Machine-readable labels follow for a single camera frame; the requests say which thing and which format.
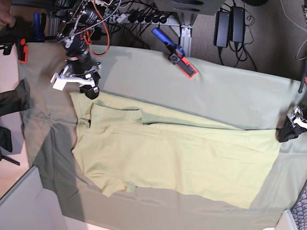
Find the power strip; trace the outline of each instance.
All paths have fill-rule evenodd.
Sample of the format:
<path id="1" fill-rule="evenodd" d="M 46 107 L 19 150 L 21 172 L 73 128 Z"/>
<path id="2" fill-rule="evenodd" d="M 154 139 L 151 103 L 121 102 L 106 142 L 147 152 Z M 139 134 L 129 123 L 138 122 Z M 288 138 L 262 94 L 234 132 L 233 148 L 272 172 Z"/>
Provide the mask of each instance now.
<path id="1" fill-rule="evenodd" d="M 128 21 L 128 17 L 130 16 L 129 13 L 122 13 L 120 16 L 118 15 L 112 15 L 110 17 L 111 23 L 119 23 L 119 24 L 139 24 L 140 22 L 136 21 L 134 23 Z M 140 24 L 149 24 L 145 20 L 141 22 Z M 171 15 L 167 18 L 166 23 L 153 23 L 151 22 L 151 25 L 168 25 L 168 26 L 180 26 L 179 19 L 175 15 Z"/>

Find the clamp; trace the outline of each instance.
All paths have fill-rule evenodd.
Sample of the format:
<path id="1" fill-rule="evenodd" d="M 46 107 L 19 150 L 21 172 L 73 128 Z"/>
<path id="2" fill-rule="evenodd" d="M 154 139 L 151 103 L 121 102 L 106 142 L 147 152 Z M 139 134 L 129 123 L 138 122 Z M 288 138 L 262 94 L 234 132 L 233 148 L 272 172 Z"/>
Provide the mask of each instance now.
<path id="1" fill-rule="evenodd" d="M 166 48 L 171 52 L 168 59 L 173 65 L 178 65 L 185 75 L 191 79 L 193 78 L 198 71 L 192 66 L 189 61 L 185 58 L 185 52 L 182 47 L 176 45 L 162 30 L 158 27 L 152 30 L 152 33 L 157 36 L 165 45 Z"/>
<path id="2" fill-rule="evenodd" d="M 283 128 L 279 130 L 277 139 L 279 142 L 287 142 L 298 138 L 299 135 L 305 132 L 307 132 L 307 120 L 303 110 L 299 106 L 295 106 L 294 112 L 287 115 Z"/>
<path id="3" fill-rule="evenodd" d="M 94 99 L 99 93 L 99 88 L 97 86 L 98 80 L 100 79 L 97 71 L 101 69 L 101 63 L 97 62 L 89 71 L 86 71 L 84 74 L 74 74 L 71 71 L 71 64 L 64 66 L 60 73 L 55 73 L 51 79 L 53 83 L 53 88 L 56 90 L 63 91 L 67 83 L 78 83 L 79 88 L 84 92 L 87 97 Z"/>

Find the black cloth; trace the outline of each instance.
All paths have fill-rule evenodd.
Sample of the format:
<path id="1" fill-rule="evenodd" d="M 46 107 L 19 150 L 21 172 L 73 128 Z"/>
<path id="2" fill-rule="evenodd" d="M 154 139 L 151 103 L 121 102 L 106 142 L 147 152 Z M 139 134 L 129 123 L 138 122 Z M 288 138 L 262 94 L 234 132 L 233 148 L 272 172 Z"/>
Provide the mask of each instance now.
<path id="1" fill-rule="evenodd" d="M 21 80 L 15 90 L 0 93 L 0 116 L 30 108 L 30 86 Z"/>
<path id="2" fill-rule="evenodd" d="M 30 86 L 25 79 L 21 80 L 15 90 L 0 93 L 0 116 L 29 109 L 29 98 Z M 11 131 L 1 126 L 0 146 L 8 152 L 13 151 Z"/>
<path id="3" fill-rule="evenodd" d="M 0 146 L 8 152 L 13 151 L 11 131 L 0 126 Z"/>

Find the finger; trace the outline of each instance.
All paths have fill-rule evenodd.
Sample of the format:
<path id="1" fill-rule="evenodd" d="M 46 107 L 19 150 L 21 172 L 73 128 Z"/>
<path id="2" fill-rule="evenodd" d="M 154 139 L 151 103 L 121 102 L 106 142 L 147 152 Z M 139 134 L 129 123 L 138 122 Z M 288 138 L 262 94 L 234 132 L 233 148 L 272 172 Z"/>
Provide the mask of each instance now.
<path id="1" fill-rule="evenodd" d="M 15 25 L 16 19 L 7 12 L 1 12 L 0 21 L 2 21 L 4 24 L 8 24 L 9 27 L 13 27 Z"/>

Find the person's hand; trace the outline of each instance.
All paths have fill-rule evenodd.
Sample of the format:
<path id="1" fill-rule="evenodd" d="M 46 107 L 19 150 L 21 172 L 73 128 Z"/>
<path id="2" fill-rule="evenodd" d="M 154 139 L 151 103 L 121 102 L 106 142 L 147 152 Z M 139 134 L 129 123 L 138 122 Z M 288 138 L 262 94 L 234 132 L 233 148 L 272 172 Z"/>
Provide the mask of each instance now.
<path id="1" fill-rule="evenodd" d="M 13 27 L 15 25 L 15 18 L 10 15 L 11 0 L 0 0 L 0 26 L 9 25 Z"/>

